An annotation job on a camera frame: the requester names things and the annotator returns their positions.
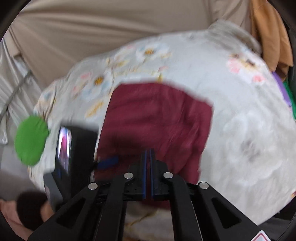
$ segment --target white sticker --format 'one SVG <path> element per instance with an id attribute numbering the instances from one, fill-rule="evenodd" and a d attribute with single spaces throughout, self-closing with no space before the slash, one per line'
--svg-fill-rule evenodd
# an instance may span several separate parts
<path id="1" fill-rule="evenodd" d="M 251 241 L 270 241 L 270 239 L 267 237 L 266 233 L 261 230 Z"/>

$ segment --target maroon cloth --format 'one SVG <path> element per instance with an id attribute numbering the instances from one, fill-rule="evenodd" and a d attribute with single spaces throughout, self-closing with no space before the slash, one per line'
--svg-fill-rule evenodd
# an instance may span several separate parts
<path id="1" fill-rule="evenodd" d="M 95 178 L 111 179 L 124 173 L 144 150 L 153 148 L 169 171 L 196 184 L 211 118 L 207 103 L 173 87 L 158 83 L 118 86 L 107 109 L 97 156 L 119 155 L 119 163 L 96 171 Z"/>

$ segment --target silver screw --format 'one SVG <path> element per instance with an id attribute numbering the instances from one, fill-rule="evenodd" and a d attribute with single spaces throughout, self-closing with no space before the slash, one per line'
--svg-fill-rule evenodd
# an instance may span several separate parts
<path id="1" fill-rule="evenodd" d="M 127 172 L 127 173 L 125 173 L 123 176 L 124 176 L 124 178 L 126 178 L 126 179 L 132 179 L 132 178 L 133 178 L 133 174 L 132 174 L 131 172 Z"/>
<path id="2" fill-rule="evenodd" d="M 171 172 L 165 172 L 165 173 L 163 174 L 163 176 L 164 176 L 165 178 L 172 178 L 172 177 L 173 177 L 173 174 L 172 174 Z"/>
<path id="3" fill-rule="evenodd" d="M 209 184 L 206 182 L 199 183 L 199 186 L 201 189 L 208 189 L 209 188 Z"/>
<path id="4" fill-rule="evenodd" d="M 96 183 L 90 183 L 89 184 L 89 189 L 90 190 L 96 190 L 98 188 L 98 184 L 96 184 Z"/>

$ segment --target triangular cutout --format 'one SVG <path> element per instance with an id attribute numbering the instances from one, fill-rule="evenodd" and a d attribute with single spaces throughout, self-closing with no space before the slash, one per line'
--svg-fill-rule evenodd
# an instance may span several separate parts
<path id="1" fill-rule="evenodd" d="M 223 228 L 228 229 L 241 222 L 218 198 L 212 198 L 212 203 L 218 213 Z"/>
<path id="2" fill-rule="evenodd" d="M 84 206 L 85 203 L 85 198 L 82 198 L 80 200 L 78 200 L 78 202 L 76 202 L 74 205 L 72 205 L 67 211 L 66 213 L 64 213 L 62 216 L 60 216 L 57 219 L 57 223 L 72 229 L 76 223 L 76 220 Z"/>

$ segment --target green cloth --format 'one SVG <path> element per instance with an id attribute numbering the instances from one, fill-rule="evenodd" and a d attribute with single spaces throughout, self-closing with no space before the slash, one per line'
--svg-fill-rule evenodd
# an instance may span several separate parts
<path id="1" fill-rule="evenodd" d="M 291 100 L 291 103 L 292 103 L 292 110 L 293 110 L 293 116 L 294 116 L 294 119 L 296 120 L 296 104 L 295 104 L 295 99 L 294 99 L 294 96 L 292 94 L 292 91 L 290 90 L 289 88 L 289 84 L 288 84 L 288 81 L 285 80 L 284 81 L 284 86 L 286 88 L 286 91 L 290 97 L 290 100 Z"/>
<path id="2" fill-rule="evenodd" d="M 38 116 L 30 116 L 19 125 L 15 151 L 23 164 L 34 166 L 40 160 L 48 135 L 46 122 Z"/>

